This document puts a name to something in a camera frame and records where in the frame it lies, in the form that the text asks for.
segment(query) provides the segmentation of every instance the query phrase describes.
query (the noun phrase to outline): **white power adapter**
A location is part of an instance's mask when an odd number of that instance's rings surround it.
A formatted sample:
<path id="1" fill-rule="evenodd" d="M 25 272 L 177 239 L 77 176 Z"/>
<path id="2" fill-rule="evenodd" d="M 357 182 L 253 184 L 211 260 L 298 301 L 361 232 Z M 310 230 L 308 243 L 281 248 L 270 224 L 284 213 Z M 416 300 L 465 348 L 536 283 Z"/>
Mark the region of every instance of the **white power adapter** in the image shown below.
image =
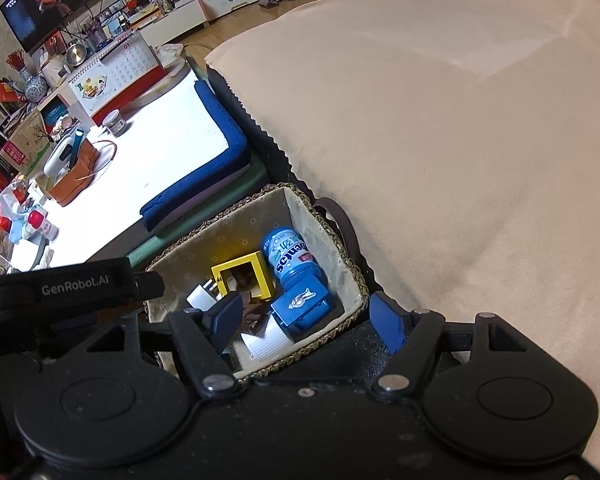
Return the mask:
<path id="1" fill-rule="evenodd" d="M 198 285 L 189 297 L 187 303 L 193 308 L 206 312 L 214 306 L 222 295 L 218 292 L 218 284 L 214 280 L 209 280 L 204 285 Z"/>

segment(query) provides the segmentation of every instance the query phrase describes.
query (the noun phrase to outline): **desk calendar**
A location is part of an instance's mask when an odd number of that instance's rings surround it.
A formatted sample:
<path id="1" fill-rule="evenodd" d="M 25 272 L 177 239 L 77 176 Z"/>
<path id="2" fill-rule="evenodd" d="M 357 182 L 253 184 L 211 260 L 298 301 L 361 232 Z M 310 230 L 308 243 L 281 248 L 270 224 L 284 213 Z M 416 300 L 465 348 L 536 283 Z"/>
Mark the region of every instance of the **desk calendar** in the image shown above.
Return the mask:
<path id="1" fill-rule="evenodd" d="M 158 80 L 164 69 L 141 34 L 128 32 L 69 79 L 78 102 L 97 124 L 106 115 L 123 107 Z"/>

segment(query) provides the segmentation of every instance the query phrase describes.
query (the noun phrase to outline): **green padding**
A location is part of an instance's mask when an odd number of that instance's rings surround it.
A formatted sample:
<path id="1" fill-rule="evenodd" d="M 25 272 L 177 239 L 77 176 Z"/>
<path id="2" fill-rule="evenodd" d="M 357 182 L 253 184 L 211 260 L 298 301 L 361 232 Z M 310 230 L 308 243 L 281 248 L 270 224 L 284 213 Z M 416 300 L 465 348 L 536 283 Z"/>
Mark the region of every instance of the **green padding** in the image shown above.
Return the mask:
<path id="1" fill-rule="evenodd" d="M 251 154 L 251 167 L 238 177 L 229 187 L 206 199 L 173 224 L 165 227 L 158 234 L 131 251 L 127 257 L 133 267 L 148 264 L 168 246 L 189 234 L 202 222 L 213 218 L 219 212 L 239 202 L 243 198 L 256 193 L 269 183 L 269 174 L 262 161 L 254 153 Z"/>

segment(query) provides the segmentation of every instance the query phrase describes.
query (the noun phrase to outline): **brown leather holder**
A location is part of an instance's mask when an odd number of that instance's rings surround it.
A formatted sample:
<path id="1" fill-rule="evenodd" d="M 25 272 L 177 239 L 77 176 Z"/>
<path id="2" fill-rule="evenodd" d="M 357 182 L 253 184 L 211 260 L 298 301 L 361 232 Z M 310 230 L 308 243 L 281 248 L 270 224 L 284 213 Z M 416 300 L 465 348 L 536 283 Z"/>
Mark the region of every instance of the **brown leather holder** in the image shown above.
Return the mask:
<path id="1" fill-rule="evenodd" d="M 93 169 L 99 156 L 100 152 L 93 147 L 93 144 L 88 139 L 84 139 L 75 166 L 48 190 L 62 207 L 71 203 L 93 181 L 95 177 Z"/>

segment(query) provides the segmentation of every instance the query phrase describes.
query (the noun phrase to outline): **beige bed sheet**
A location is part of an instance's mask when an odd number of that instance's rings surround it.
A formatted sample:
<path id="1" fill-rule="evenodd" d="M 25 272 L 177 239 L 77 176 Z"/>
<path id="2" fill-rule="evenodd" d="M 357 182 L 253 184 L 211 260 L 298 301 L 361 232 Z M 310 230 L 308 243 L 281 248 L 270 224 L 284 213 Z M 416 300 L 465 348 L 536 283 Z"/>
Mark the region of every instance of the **beige bed sheet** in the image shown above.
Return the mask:
<path id="1" fill-rule="evenodd" d="M 207 62 L 389 295 L 499 313 L 600 404 L 600 0 L 321 0 Z"/>

